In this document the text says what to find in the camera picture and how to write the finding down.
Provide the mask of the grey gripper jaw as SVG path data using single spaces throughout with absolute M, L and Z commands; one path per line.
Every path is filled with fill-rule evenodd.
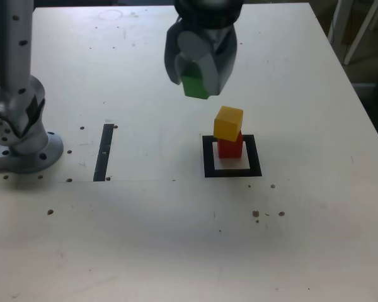
M 183 31 L 178 36 L 180 79 L 185 95 L 207 99 L 218 96 L 234 67 L 237 39 L 234 29 L 218 32 L 216 36 Z
M 175 67 L 176 58 L 180 54 L 180 48 L 178 46 L 178 35 L 181 30 L 181 23 L 174 23 L 169 28 L 166 35 L 166 44 L 164 51 L 164 65 L 166 72 L 171 82 L 175 84 L 181 83 L 180 76 L 178 75 Z

